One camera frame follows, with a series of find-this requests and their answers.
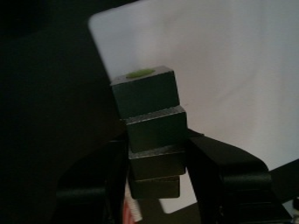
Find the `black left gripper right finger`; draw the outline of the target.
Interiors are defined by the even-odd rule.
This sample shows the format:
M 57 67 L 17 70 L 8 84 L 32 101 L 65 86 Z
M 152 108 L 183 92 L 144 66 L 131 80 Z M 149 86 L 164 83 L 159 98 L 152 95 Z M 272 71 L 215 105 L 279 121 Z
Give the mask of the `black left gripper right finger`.
M 240 148 L 189 131 L 187 169 L 200 224 L 287 224 L 265 163 Z

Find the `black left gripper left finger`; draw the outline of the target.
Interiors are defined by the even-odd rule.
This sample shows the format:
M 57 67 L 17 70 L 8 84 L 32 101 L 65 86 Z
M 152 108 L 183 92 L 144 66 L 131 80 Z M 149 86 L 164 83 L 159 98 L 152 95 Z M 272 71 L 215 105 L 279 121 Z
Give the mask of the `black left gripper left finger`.
M 127 167 L 121 134 L 60 177 L 53 224 L 121 224 Z

